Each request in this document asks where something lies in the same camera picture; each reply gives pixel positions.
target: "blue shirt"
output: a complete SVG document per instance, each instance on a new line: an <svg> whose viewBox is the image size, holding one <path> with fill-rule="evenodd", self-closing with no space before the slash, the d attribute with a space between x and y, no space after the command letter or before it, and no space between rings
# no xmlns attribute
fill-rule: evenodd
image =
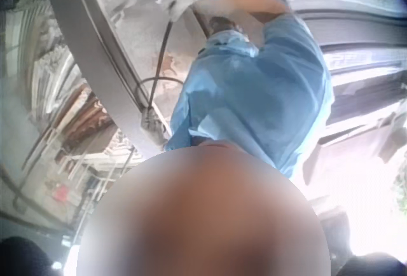
<svg viewBox="0 0 407 276"><path fill-rule="evenodd" d="M209 38L191 66L165 149L226 140L290 178L309 156L333 102L330 73L305 23L268 22L258 50L236 31Z"/></svg>

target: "light blue shirt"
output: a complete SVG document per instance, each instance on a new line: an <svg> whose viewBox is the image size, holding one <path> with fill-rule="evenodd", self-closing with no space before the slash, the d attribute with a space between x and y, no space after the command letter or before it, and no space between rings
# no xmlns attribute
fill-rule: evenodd
<svg viewBox="0 0 407 276"><path fill-rule="evenodd" d="M290 178L316 145L333 102L331 77L305 23L268 22L258 50L236 31L209 38L191 66L165 149L226 140Z"/></svg>

